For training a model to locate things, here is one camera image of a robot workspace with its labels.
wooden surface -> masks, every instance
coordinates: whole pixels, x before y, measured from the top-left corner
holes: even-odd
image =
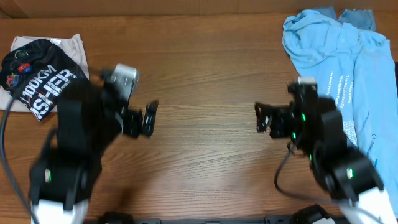
[[[281,13],[327,6],[337,11],[398,11],[398,1],[393,0],[0,0],[1,4],[16,18]]]
[[[4,12],[7,16],[11,18],[28,17],[27,14],[22,10],[19,3],[15,0],[0,0],[0,11]]]
[[[130,107],[160,99],[150,139],[120,136],[106,151],[88,218],[105,211],[169,220],[294,213],[312,202],[274,188],[287,140],[258,134],[253,108],[255,101],[291,100],[286,88],[297,72],[282,47],[281,28],[289,15],[2,20],[0,30],[7,32],[0,34],[0,55],[16,35],[80,33],[90,79],[98,80],[100,68],[125,63],[142,75]],[[396,56],[398,16],[375,15]],[[44,123],[30,113],[9,117],[7,157],[26,195],[29,167],[56,125],[56,116]],[[291,159],[280,182],[285,189],[326,197],[307,159]],[[0,223],[28,223],[2,169],[0,183]]]
[[[9,17],[7,16],[6,13],[4,13],[2,10],[0,10],[0,19],[8,19]]]

wire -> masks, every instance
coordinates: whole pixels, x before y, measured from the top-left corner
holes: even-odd
[[[12,99],[7,105],[6,110],[4,111],[4,115],[2,117],[2,122],[1,122],[1,128],[0,128],[0,156],[2,160],[2,165],[4,167],[4,170],[6,171],[6,174],[8,176],[8,179],[10,180],[10,183],[12,185],[12,188],[15,190],[15,193],[19,197],[19,200],[22,202],[23,206],[25,207],[26,211],[30,214],[32,217],[32,220],[35,224],[39,224],[39,221],[36,217],[36,215],[33,213],[33,211],[30,209],[30,205],[28,204],[27,200],[24,197],[24,194],[21,191],[21,188],[19,187],[17,180],[14,177],[14,174],[12,173],[12,170],[8,164],[7,157],[6,157],[6,151],[4,149],[4,133],[6,130],[6,123],[7,123],[7,118],[11,110],[11,106],[14,102],[15,99],[20,97],[23,89],[26,86],[26,83],[32,78],[32,75],[27,79],[27,81],[22,84],[18,90],[13,94]]]
[[[289,150],[289,152],[287,153],[287,155],[285,156],[284,160],[280,163],[278,169],[276,170],[275,173],[275,178],[274,178],[274,185],[275,188],[282,194],[294,198],[294,199],[300,199],[300,200],[309,200],[309,201],[315,201],[318,203],[323,203],[323,204],[333,204],[333,202],[331,200],[327,200],[327,199],[322,199],[322,198],[316,198],[316,197],[311,197],[311,196],[307,196],[307,195],[302,195],[302,194],[296,194],[296,193],[292,193],[292,192],[288,192],[285,191],[283,189],[281,189],[279,187],[278,184],[278,178],[279,178],[279,174],[282,171],[283,167],[285,166],[286,162],[289,160],[289,157],[292,155],[292,153],[294,152],[294,150],[296,149],[297,145],[300,143],[302,138],[302,134],[300,134],[297,139],[296,142],[294,143],[293,147]]]
[[[285,191],[283,189],[281,189],[281,187],[279,187],[278,184],[278,178],[279,178],[279,174],[282,171],[283,167],[285,166],[286,162],[289,160],[289,157],[293,154],[293,152],[296,150],[297,145],[300,143],[302,138],[302,134],[300,134],[297,139],[296,142],[294,143],[293,147],[290,148],[290,146],[288,145],[288,149],[289,152],[287,153],[287,155],[285,156],[284,160],[279,164],[278,169],[275,172],[275,177],[274,177],[274,185],[275,188],[282,194],[290,197],[290,198],[294,198],[294,199],[300,199],[300,200],[307,200],[307,201],[313,201],[316,203],[323,203],[323,204],[338,204],[340,207],[343,208],[347,208],[347,209],[351,209],[351,210],[356,210],[357,212],[361,212],[362,214],[367,215],[369,218],[373,219],[374,221],[378,222],[379,224],[383,224],[382,221],[380,221],[377,217],[375,217],[372,213],[366,211],[365,209],[362,208],[358,208],[358,207],[353,207],[353,206],[349,206],[349,205],[345,205],[342,204],[342,200],[328,200],[328,199],[322,199],[322,198],[316,198],[316,197],[311,197],[308,195],[302,195],[302,194],[296,194],[296,193],[292,193],[292,192],[288,192]]]

green led light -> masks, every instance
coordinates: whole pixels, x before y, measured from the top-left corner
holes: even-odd
[[[354,177],[354,171],[351,168],[347,169],[347,177],[349,179]]]

black t-shirt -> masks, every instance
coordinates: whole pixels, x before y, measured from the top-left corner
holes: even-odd
[[[35,40],[13,50],[2,61],[0,85],[13,95],[32,75],[19,101],[41,121],[57,104],[62,90],[74,79],[87,79],[83,70],[49,40]]]

folded clothing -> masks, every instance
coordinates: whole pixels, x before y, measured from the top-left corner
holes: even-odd
[[[304,10],[283,25],[283,46],[298,73],[333,97],[347,137],[379,172],[398,217],[398,98],[390,42],[383,35]]]
[[[71,39],[55,39],[50,37],[16,37],[11,45],[11,51],[18,49],[26,44],[31,43],[37,39],[46,39],[51,41],[51,43],[60,47],[67,56],[69,56],[73,61],[75,61],[81,69],[84,71],[86,77],[88,78],[88,66],[86,53],[83,48],[83,42],[80,39],[80,34],[74,35]],[[6,109],[8,102],[11,99],[11,95],[7,93],[3,88],[0,89],[0,110]],[[30,112],[30,110],[20,101],[15,101],[11,107],[11,111],[18,112]]]
[[[57,104],[62,90],[73,79],[86,79],[80,66],[49,40],[39,39],[8,53],[2,61],[0,85],[10,94],[30,77],[18,100],[38,120]]]

